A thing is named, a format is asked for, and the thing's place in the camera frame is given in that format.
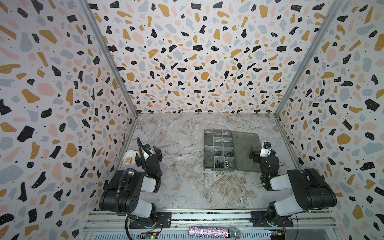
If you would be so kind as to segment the grey compartment organizer box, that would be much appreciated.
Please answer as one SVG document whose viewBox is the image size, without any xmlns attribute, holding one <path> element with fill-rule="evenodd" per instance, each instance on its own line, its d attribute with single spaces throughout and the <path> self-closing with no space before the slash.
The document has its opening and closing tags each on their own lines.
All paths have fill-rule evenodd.
<svg viewBox="0 0 384 240">
<path fill-rule="evenodd" d="M 262 148 L 258 134 L 230 130 L 204 130 L 204 170 L 220 172 L 260 173 L 259 163 L 249 158 L 250 151 Z M 221 151 L 222 157 L 215 157 L 215 151 Z M 216 160 L 233 160 L 235 169 L 215 169 Z"/>
</svg>

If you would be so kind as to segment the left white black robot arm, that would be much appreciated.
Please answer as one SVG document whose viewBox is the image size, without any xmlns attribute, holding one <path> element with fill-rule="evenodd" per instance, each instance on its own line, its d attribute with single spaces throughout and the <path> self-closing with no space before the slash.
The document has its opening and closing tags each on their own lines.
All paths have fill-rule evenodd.
<svg viewBox="0 0 384 240">
<path fill-rule="evenodd" d="M 155 204 L 140 199 L 141 193 L 156 193 L 161 185 L 163 172 L 160 167 L 163 155 L 159 148 L 145 145 L 139 151 L 128 150 L 123 163 L 142 167 L 140 172 L 131 167 L 118 170 L 112 177 L 100 199 L 100 210 L 134 220 L 154 221 Z"/>
</svg>

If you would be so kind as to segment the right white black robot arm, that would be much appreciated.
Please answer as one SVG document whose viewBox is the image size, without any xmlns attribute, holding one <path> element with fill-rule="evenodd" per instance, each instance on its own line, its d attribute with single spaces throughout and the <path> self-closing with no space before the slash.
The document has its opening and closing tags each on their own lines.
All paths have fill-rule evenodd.
<svg viewBox="0 0 384 240">
<path fill-rule="evenodd" d="M 311 210 L 336 206 L 335 192 L 315 169 L 288 170 L 279 175 L 280 162 L 270 148 L 250 151 L 250 159 L 259 164 L 261 183 L 269 192 L 292 190 L 289 197 L 269 203 L 263 215 L 258 214 L 254 223 L 265 221 L 272 227 L 291 225 L 291 217 Z"/>
</svg>

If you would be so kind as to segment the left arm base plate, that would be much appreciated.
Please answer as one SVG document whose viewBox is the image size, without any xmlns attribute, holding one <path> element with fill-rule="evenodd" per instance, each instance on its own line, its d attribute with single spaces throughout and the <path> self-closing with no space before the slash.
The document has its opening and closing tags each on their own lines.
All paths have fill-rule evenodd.
<svg viewBox="0 0 384 240">
<path fill-rule="evenodd" d="M 172 212 L 157 212 L 148 218 L 131 220 L 130 229 L 169 229 L 172 222 Z"/>
</svg>

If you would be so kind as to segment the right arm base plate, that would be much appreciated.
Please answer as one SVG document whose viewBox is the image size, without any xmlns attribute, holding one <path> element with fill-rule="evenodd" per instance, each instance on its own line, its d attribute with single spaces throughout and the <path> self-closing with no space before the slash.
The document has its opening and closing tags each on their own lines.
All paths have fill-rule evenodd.
<svg viewBox="0 0 384 240">
<path fill-rule="evenodd" d="M 293 221 L 288 216 L 278 216 L 271 211 L 252 211 L 250 221 L 255 228 L 293 227 Z"/>
</svg>

